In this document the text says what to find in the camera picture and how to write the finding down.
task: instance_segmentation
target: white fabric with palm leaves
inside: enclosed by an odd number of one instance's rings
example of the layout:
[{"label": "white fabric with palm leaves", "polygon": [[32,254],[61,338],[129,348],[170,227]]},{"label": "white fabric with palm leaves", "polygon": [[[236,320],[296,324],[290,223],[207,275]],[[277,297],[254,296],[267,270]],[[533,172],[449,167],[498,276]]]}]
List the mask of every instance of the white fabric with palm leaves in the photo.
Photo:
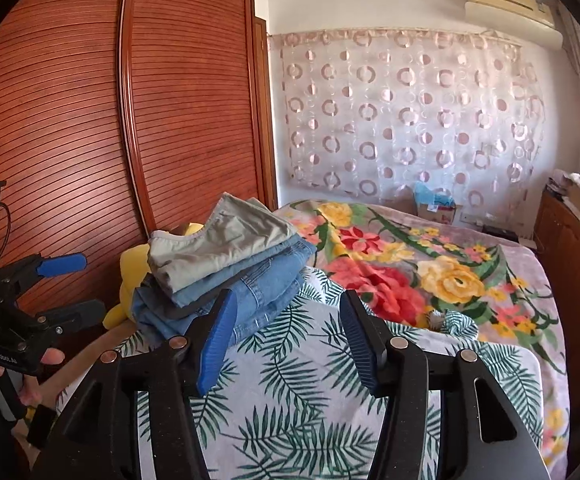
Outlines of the white fabric with palm leaves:
[{"label": "white fabric with palm leaves", "polygon": [[[192,399],[197,434],[215,480],[365,479],[384,418],[385,399],[361,385],[339,321],[343,288],[319,269],[267,328],[228,350],[217,385]],[[451,313],[432,332],[387,322],[423,350],[456,354],[471,348],[486,363],[538,447],[543,431],[539,363],[525,348],[480,342],[469,318]],[[136,333],[118,350],[148,350]],[[58,403],[74,392],[73,383]],[[148,395],[138,406],[142,478],[154,479]],[[431,392],[423,480],[436,474],[440,396]]]}]

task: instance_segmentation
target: curtain with circle pattern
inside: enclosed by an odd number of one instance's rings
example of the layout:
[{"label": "curtain with circle pattern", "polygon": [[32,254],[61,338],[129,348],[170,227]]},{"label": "curtain with circle pattern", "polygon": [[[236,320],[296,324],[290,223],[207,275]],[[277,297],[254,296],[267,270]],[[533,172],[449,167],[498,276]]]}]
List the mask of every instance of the curtain with circle pattern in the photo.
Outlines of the curtain with circle pattern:
[{"label": "curtain with circle pattern", "polygon": [[270,42],[272,85],[285,101],[275,113],[295,184],[389,204],[420,181],[480,218],[520,218],[544,124],[521,47],[404,29]]}]

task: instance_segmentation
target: red-brown slatted panel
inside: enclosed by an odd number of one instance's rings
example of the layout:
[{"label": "red-brown slatted panel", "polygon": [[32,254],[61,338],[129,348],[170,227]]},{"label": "red-brown slatted panel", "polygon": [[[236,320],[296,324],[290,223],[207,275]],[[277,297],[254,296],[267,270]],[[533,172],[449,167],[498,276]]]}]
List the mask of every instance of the red-brown slatted panel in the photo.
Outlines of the red-brown slatted panel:
[{"label": "red-brown slatted panel", "polygon": [[134,116],[157,225],[257,196],[246,0],[135,0]]},{"label": "red-brown slatted panel", "polygon": [[[116,105],[119,0],[21,0],[0,25],[0,261],[81,251],[88,269],[39,283],[28,312],[118,301],[121,251],[141,243]],[[0,215],[0,246],[6,227]]]}]

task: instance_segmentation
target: floral bedspread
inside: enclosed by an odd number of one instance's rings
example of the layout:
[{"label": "floral bedspread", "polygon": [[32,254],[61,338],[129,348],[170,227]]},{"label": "floral bedspread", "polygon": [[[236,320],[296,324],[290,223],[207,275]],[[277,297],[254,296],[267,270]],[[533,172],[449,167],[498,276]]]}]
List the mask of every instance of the floral bedspread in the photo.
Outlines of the floral bedspread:
[{"label": "floral bedspread", "polygon": [[355,289],[378,316],[427,328],[431,310],[457,310],[478,325],[480,340],[532,351],[544,393],[542,456],[553,480],[565,478],[570,404],[563,331],[531,251],[381,206],[302,201],[277,214],[317,246],[311,264]]}]

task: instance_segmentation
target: black cable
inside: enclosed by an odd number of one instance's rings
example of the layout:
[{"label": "black cable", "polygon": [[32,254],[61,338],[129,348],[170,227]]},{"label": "black cable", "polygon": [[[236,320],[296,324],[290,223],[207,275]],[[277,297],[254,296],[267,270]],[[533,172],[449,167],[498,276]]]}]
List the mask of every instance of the black cable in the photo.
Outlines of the black cable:
[{"label": "black cable", "polygon": [[3,207],[6,211],[6,216],[8,217],[8,227],[6,228],[6,235],[5,238],[3,239],[3,245],[1,246],[0,249],[0,258],[3,256],[3,251],[6,250],[6,245],[8,244],[8,239],[10,238],[10,229],[12,227],[12,217],[10,216],[10,210],[8,209],[8,206],[5,205],[3,202],[0,202],[0,207]]}]

